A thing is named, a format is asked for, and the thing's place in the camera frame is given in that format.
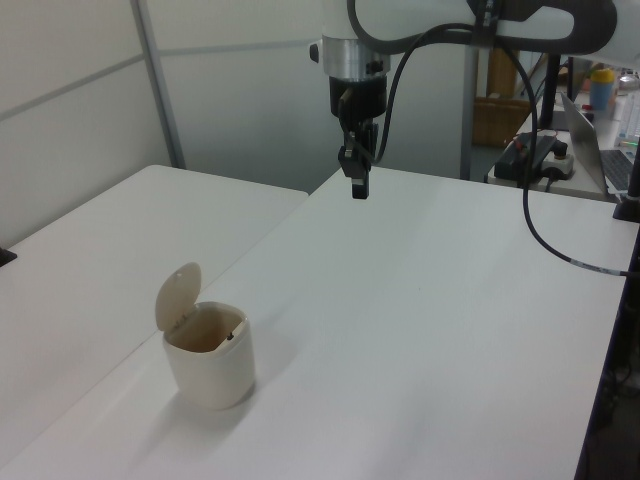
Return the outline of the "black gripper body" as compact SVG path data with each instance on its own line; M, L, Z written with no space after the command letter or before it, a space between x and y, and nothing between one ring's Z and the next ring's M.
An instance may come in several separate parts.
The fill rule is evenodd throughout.
M330 77L330 108L335 117L339 116L339 100L348 89L352 90L352 94L344 111L344 120L347 123L363 122L385 112L387 100L385 76L358 82Z

